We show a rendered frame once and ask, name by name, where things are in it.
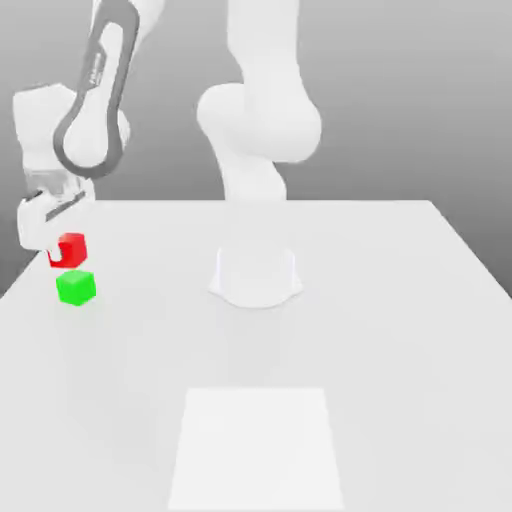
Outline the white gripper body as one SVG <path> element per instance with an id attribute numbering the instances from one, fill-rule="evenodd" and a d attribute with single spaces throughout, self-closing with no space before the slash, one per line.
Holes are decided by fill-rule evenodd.
<path id="1" fill-rule="evenodd" d="M 25 196 L 17 208 L 20 245 L 27 250 L 47 250 L 63 234 L 81 232 L 95 199 L 93 189 L 64 196 L 36 190 Z"/>

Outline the small green cube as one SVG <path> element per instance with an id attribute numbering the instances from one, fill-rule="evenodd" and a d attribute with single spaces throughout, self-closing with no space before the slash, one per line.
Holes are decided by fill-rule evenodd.
<path id="1" fill-rule="evenodd" d="M 56 279 L 56 288 L 61 302 L 81 306 L 96 296 L 95 276 L 89 271 L 69 270 Z"/>

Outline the small red cube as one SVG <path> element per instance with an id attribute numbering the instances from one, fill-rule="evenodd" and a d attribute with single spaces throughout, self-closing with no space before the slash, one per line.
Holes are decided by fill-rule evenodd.
<path id="1" fill-rule="evenodd" d="M 83 233 L 64 233 L 59 237 L 57 246 L 60 251 L 59 260 L 53 258 L 48 252 L 51 268 L 74 269 L 87 259 L 87 245 Z"/>

